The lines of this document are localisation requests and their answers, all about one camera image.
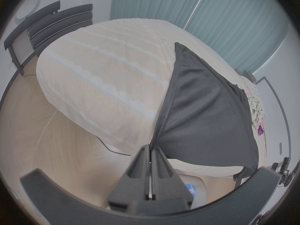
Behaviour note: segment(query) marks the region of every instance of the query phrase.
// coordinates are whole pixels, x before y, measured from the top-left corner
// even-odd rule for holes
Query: purple cloth
[[[263,134],[263,128],[261,127],[261,125],[258,127],[257,133],[258,133],[258,135]]]

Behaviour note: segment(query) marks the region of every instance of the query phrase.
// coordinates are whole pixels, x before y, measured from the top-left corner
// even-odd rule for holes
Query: curtain fold
[[[162,19],[184,28],[198,1],[112,0],[110,19]],[[243,74],[272,56],[288,24],[276,0],[201,0],[185,30]]]

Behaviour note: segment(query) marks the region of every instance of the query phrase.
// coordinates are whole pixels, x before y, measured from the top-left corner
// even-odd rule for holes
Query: wooden floor
[[[21,176],[40,168],[65,190],[105,208],[107,195],[132,158],[108,151],[94,135],[53,107],[39,86],[36,63],[37,57],[24,68],[24,76],[33,75],[17,76],[0,111],[0,169],[23,207],[40,224],[48,224],[25,194]],[[201,178],[207,203],[234,189],[232,179]]]

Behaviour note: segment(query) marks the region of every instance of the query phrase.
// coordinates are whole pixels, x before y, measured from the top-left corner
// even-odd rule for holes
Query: curtain
[[[184,28],[199,0],[112,0],[110,19],[163,19]],[[242,74],[277,50],[288,20],[276,0],[201,0],[185,30]]]

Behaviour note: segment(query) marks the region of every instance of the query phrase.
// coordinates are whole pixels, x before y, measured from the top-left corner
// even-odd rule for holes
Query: blue round label
[[[190,191],[190,193],[193,195],[193,197],[196,197],[196,188],[192,184],[186,184],[187,189]]]

